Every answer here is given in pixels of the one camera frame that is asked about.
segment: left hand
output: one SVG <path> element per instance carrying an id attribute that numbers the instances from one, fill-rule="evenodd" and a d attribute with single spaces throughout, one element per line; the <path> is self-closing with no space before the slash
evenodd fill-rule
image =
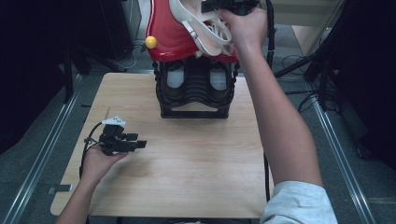
<path id="1" fill-rule="evenodd" d="M 113 164 L 126 157 L 128 154 L 128 152 L 120 152 L 112 156 L 107 156 L 99 145 L 91 147 L 87 151 L 85 157 L 81 181 L 94 184 L 95 186 L 98 185 L 102 177 L 107 174 Z"/>

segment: red object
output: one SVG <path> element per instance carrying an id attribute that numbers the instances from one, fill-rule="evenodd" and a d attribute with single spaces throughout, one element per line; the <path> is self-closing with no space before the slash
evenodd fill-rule
<path id="1" fill-rule="evenodd" d="M 148 49 L 154 61 L 176 61 L 192 56 L 198 50 L 186 28 L 174 19 L 169 8 L 169 0 L 151 0 L 151 15 L 146 36 L 150 35 L 157 39 L 157 46 Z M 225 63 L 238 62 L 235 50 L 233 55 L 220 54 L 210 58 Z"/>

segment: black stand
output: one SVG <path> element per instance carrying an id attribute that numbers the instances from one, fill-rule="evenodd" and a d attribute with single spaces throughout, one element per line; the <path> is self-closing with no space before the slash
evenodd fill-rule
<path id="1" fill-rule="evenodd" d="M 78 72 L 83 75 L 88 75 L 91 71 L 91 66 L 85 59 L 85 55 L 108 67 L 113 72 L 122 72 L 116 65 L 98 56 L 88 48 L 80 45 L 68 45 L 64 51 L 64 85 L 66 92 L 64 97 L 65 104 L 69 101 L 71 95 L 73 94 L 72 62 L 77 68 Z"/>
<path id="2" fill-rule="evenodd" d="M 168 73 L 175 68 L 184 67 L 183 83 L 172 88 L 168 85 Z M 231 72 L 229 63 L 213 61 L 207 57 L 196 59 L 190 56 L 175 62 L 160 62 L 160 67 L 153 62 L 156 93 L 161 106 L 161 116 L 165 119 L 227 119 L 233 100 L 234 83 L 237 69 Z M 210 83 L 210 71 L 224 72 L 226 89 L 217 90 Z M 176 108 L 198 102 L 214 108 L 210 111 L 182 111 Z"/>
<path id="3" fill-rule="evenodd" d="M 330 31 L 327 38 L 313 54 L 275 73 L 276 77 L 282 77 L 285 76 L 287 73 L 294 71 L 295 69 L 298 69 L 301 66 L 306 65 L 307 63 L 310 63 L 304 73 L 304 80 L 307 82 L 313 82 L 317 78 L 318 74 L 321 73 L 318 101 L 323 111 L 326 111 L 325 95 L 327 81 L 336 61 L 336 56 L 334 55 L 333 51 L 334 49 L 337 49 L 337 41 L 340 39 L 342 31 L 346 30 L 346 21 L 351 16 L 350 12 L 356 6 L 356 2 L 357 1 L 345 2 L 345 6 L 340 18 L 337 20 L 336 24 Z"/>

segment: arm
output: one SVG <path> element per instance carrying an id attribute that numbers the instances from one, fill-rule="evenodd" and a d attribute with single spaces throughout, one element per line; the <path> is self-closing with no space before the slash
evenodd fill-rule
<path id="1" fill-rule="evenodd" d="M 262 56 L 268 29 L 266 12 L 255 8 L 239 17 L 220 10 L 219 15 L 231 26 L 274 183 L 294 180 L 322 186 L 312 134 Z"/>
<path id="2" fill-rule="evenodd" d="M 110 170 L 111 166 L 127 155 L 128 153 L 118 153 L 113 156 L 107 156 L 99 146 L 89 149 L 78 186 L 56 223 L 85 223 L 96 186 Z"/>

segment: wooden table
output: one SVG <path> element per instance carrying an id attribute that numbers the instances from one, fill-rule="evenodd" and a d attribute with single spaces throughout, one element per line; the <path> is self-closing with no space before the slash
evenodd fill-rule
<path id="1" fill-rule="evenodd" d="M 102 179 L 91 216 L 261 216 L 266 204 L 262 145 L 244 78 L 236 81 L 228 119 L 162 119 L 154 75 L 105 75 L 61 184 L 77 185 L 83 139 L 108 109 L 109 118 L 127 122 L 126 133 L 138 133 L 148 143 Z M 98 139 L 103 127 L 92 137 Z M 53 215 L 62 212 L 71 194 L 56 194 Z"/>
<path id="2" fill-rule="evenodd" d="M 305 56 L 313 53 L 328 27 L 333 27 L 345 0 L 271 0 L 275 24 L 292 25 Z"/>

